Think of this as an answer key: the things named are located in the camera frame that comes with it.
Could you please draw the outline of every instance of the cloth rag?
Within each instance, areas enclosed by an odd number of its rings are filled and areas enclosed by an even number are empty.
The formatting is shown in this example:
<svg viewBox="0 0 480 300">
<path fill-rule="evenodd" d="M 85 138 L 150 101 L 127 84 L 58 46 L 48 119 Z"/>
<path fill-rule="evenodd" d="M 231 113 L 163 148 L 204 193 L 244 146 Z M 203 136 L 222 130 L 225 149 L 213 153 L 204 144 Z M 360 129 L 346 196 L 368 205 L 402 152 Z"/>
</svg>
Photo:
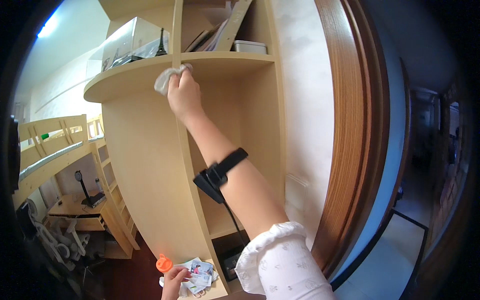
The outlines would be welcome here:
<svg viewBox="0 0 480 300">
<path fill-rule="evenodd" d="M 188 69 L 190 72 L 193 71 L 192 65 L 189 63 L 185 63 L 180 65 L 178 69 L 176 68 L 168 68 L 163 71 L 160 76 L 155 80 L 154 88 L 157 92 L 161 93 L 164 96 L 167 96 L 168 93 L 168 82 L 170 81 L 170 76 L 173 74 L 181 75 L 183 71 Z"/>
</svg>

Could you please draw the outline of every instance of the booklet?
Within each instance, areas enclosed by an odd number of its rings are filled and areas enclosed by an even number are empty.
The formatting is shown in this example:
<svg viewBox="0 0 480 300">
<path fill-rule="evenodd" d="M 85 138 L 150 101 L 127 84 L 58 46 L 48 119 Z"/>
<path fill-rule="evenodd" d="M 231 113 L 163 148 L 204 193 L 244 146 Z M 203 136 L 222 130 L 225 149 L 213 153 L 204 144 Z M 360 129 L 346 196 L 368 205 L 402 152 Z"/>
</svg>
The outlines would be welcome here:
<svg viewBox="0 0 480 300">
<path fill-rule="evenodd" d="M 212 285 L 213 265 L 199 260 L 192 261 L 192 278 L 190 282 L 199 286 L 209 287 Z"/>
</svg>

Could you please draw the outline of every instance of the hand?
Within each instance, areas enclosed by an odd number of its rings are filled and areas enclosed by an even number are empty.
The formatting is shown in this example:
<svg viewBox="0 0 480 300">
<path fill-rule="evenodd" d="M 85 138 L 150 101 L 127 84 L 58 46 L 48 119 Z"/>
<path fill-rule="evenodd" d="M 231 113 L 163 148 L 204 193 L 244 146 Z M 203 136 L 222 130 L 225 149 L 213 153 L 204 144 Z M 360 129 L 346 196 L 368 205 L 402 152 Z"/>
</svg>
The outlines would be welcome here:
<svg viewBox="0 0 480 300">
<path fill-rule="evenodd" d="M 182 122 L 191 115 L 204 113 L 200 101 L 200 86 L 189 70 L 183 71 L 181 78 L 176 74 L 170 77 L 167 98 L 173 113 Z"/>
<path fill-rule="evenodd" d="M 173 267 L 165 274 L 162 300 L 177 300 L 179 297 L 180 283 L 188 281 L 192 273 L 185 267 Z"/>
</svg>

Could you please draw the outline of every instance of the white sleeve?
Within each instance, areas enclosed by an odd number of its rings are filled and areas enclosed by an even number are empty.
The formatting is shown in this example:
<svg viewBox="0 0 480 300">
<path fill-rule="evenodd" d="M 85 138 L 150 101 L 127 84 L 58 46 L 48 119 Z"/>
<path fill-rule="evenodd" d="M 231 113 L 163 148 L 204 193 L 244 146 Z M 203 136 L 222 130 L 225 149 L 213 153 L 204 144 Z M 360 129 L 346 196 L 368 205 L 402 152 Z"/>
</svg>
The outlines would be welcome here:
<svg viewBox="0 0 480 300">
<path fill-rule="evenodd" d="M 243 249 L 235 268 L 242 288 L 276 300 L 334 300 L 297 222 L 275 224 Z"/>
</svg>

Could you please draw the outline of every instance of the orange bottle cap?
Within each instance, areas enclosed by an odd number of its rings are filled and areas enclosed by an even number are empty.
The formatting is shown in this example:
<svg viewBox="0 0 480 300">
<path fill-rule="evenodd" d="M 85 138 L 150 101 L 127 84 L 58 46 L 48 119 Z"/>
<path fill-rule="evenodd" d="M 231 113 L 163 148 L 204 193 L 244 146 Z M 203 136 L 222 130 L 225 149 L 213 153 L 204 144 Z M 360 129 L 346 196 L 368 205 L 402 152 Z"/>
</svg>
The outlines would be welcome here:
<svg viewBox="0 0 480 300">
<path fill-rule="evenodd" d="M 163 254 L 160 254 L 159 259 L 156 261 L 156 268 L 162 273 L 166 273 L 173 268 L 173 262 L 165 257 Z"/>
</svg>

